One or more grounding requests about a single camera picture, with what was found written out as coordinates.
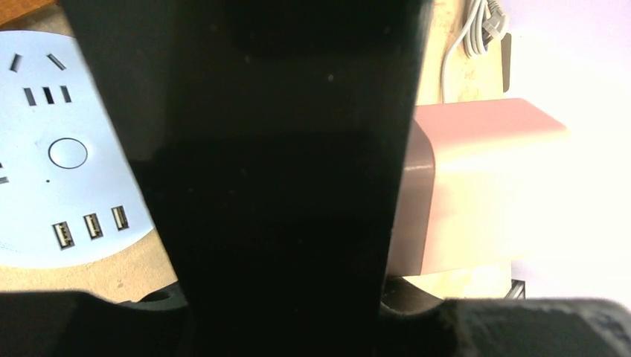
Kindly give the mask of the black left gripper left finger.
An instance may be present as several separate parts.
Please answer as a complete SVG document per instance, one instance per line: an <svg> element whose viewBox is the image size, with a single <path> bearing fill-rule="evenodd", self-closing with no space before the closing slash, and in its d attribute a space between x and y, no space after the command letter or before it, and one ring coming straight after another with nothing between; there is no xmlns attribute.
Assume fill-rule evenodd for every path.
<svg viewBox="0 0 631 357"><path fill-rule="evenodd" d="M2 356L192 356L193 319L178 286L138 302L86 292L1 294Z"/></svg>

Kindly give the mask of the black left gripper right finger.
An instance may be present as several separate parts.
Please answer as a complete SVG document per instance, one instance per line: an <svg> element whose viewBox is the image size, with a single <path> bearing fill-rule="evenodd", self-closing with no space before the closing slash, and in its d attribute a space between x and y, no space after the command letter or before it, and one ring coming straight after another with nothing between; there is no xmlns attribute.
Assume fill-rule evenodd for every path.
<svg viewBox="0 0 631 357"><path fill-rule="evenodd" d="M377 355L629 356L630 312L610 300L442 300L390 277Z"/></svg>

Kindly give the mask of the round light blue power socket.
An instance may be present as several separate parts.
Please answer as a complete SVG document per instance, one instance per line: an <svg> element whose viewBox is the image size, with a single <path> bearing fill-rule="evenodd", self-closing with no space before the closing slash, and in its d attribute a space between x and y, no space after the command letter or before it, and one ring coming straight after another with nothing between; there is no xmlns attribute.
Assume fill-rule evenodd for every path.
<svg viewBox="0 0 631 357"><path fill-rule="evenodd" d="M91 263L152 229L77 41L2 31L1 264Z"/></svg>

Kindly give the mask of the long black power strip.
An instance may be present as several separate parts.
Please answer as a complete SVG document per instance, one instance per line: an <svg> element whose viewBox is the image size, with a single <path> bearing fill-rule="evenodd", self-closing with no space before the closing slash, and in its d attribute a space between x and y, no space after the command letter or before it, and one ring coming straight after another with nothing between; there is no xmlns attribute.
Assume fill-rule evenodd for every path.
<svg viewBox="0 0 631 357"><path fill-rule="evenodd" d="M196 356L418 356L381 313L430 1L63 1Z"/></svg>

